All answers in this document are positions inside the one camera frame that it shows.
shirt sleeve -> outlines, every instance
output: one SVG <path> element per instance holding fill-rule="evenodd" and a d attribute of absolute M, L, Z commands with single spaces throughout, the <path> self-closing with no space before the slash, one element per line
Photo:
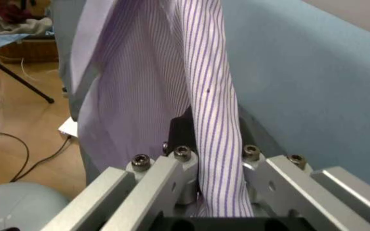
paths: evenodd
<path fill-rule="evenodd" d="M 238 102 L 220 0 L 174 0 L 168 19 L 183 47 L 206 216 L 253 216 L 242 173 Z"/>

folded cloth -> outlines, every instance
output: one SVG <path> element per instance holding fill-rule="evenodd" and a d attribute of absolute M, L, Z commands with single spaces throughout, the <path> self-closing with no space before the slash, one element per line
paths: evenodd
<path fill-rule="evenodd" d="M 0 35 L 6 34 L 31 34 L 45 35 L 45 31 L 52 27 L 50 18 L 42 18 L 41 20 L 26 19 L 25 23 L 10 24 L 5 22 L 0 17 Z"/>
<path fill-rule="evenodd" d="M 30 36 L 30 34 L 0 35 L 0 47 L 21 40 L 28 36 Z"/>
<path fill-rule="evenodd" d="M 33 18 L 27 10 L 21 10 L 16 5 L 0 3 L 0 17 L 7 23 L 23 23 L 26 19 Z"/>

wall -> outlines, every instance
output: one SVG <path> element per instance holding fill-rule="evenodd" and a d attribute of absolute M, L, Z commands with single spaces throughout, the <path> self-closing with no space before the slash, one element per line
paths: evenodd
<path fill-rule="evenodd" d="M 304 0 L 370 31 L 370 0 Z"/>

bolt head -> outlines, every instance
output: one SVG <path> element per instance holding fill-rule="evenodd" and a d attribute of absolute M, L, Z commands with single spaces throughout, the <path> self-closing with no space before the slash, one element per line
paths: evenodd
<path fill-rule="evenodd" d="M 295 164 L 296 166 L 298 166 L 298 168 L 300 168 L 302 170 L 305 169 L 305 165 L 306 165 L 306 159 L 305 159 L 305 157 L 303 157 L 301 155 L 289 155 L 289 156 L 287 156 L 287 158 L 293 164 Z"/>
<path fill-rule="evenodd" d="M 250 161 L 257 161 L 257 160 L 259 160 L 259 155 L 260 154 L 261 154 L 261 150 L 257 146 L 247 144 L 247 145 L 244 146 L 244 150 L 242 152 L 242 157 L 246 158 Z"/>
<path fill-rule="evenodd" d="M 167 150 L 168 150 L 168 142 L 165 141 L 164 143 L 162 143 L 162 151 L 166 154 Z"/>
<path fill-rule="evenodd" d="M 131 163 L 133 170 L 136 172 L 144 172 L 151 167 L 151 159 L 145 154 L 134 156 Z"/>
<path fill-rule="evenodd" d="M 186 162 L 191 159 L 191 149 L 188 146 L 178 146 L 173 151 L 175 159 Z"/>

black cable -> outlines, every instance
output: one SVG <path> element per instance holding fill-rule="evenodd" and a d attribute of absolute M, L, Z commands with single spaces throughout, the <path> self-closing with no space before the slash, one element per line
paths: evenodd
<path fill-rule="evenodd" d="M 63 151 L 63 148 L 65 147 L 66 143 L 68 142 L 68 140 L 71 139 L 71 136 L 68 136 L 65 140 L 65 142 L 62 144 L 62 146 L 58 149 L 58 151 L 56 151 L 53 155 L 51 156 L 48 156 L 47 158 L 44 158 L 40 161 L 38 161 L 37 163 L 35 163 L 30 169 L 28 169 L 28 171 L 26 171 L 24 174 L 22 174 L 21 176 L 19 176 L 21 174 L 21 172 L 24 170 L 25 166 L 27 165 L 28 163 L 28 160 L 29 160 L 29 148 L 27 146 L 27 144 L 21 140 L 20 138 L 14 136 L 14 135 L 10 135 L 10 134 L 7 134 L 7 133 L 3 133 L 3 132 L 0 132 L 0 135 L 2 136 L 8 136 L 8 137 L 11 137 L 11 138 L 14 138 L 16 139 L 17 141 L 21 142 L 25 149 L 26 149 L 26 160 L 24 162 L 24 165 L 22 165 L 21 169 L 18 171 L 17 174 L 15 174 L 15 176 L 12 178 L 12 180 L 10 180 L 9 182 L 15 182 L 21 178 L 23 178 L 24 176 L 26 176 L 29 172 L 31 172 L 34 168 L 36 168 L 39 164 L 45 162 L 45 161 L 48 161 L 54 157 L 56 157 L 58 154 L 60 154 L 61 151 Z"/>
<path fill-rule="evenodd" d="M 22 174 L 21 176 L 19 176 L 18 178 L 14 178 L 13 179 L 13 181 L 11 181 L 11 182 L 15 182 L 15 181 L 17 181 L 17 180 L 19 180 L 19 179 L 21 179 L 22 177 L 24 177 L 24 176 L 26 176 L 30 171 L 32 171 L 34 168 L 36 168 L 38 165 L 40 165 L 40 164 L 42 164 L 43 162 L 45 162 L 45 161 L 48 161 L 48 160 L 50 160 L 50 159 L 52 159 L 52 158 L 54 158 L 54 157 L 56 157 L 57 155 L 59 155 L 62 151 L 63 151 L 63 148 L 65 147 L 65 145 L 66 145 L 66 143 L 68 142 L 68 140 L 70 140 L 71 139 L 71 136 L 68 136 L 67 138 L 66 138 L 66 140 L 65 140 L 65 142 L 62 144 L 62 146 L 58 149 L 58 151 L 56 151 L 53 155 L 51 155 L 51 156 L 48 156 L 48 157 L 46 157 L 46 158 L 44 158 L 44 159 L 42 159 L 42 160 L 40 160 L 40 161 L 38 161 L 38 162 L 36 162 L 30 169 L 28 169 L 28 171 L 26 171 L 24 174 Z"/>
<path fill-rule="evenodd" d="M 10 134 L 7 134 L 7 133 L 3 133 L 3 132 L 0 132 L 0 136 L 8 136 L 8 137 L 11 137 L 11 138 L 14 138 L 16 139 L 17 141 L 21 142 L 25 149 L 26 149 L 26 160 L 25 160 L 25 163 L 24 165 L 22 165 L 22 168 L 19 170 L 19 172 L 12 178 L 12 180 L 10 182 L 15 182 L 16 181 L 16 177 L 21 174 L 22 170 L 24 170 L 26 164 L 28 163 L 28 160 L 29 160 L 29 148 L 28 148 L 28 145 L 23 141 L 21 140 L 20 138 L 16 137 L 16 136 L 13 136 L 13 135 L 10 135 Z"/>

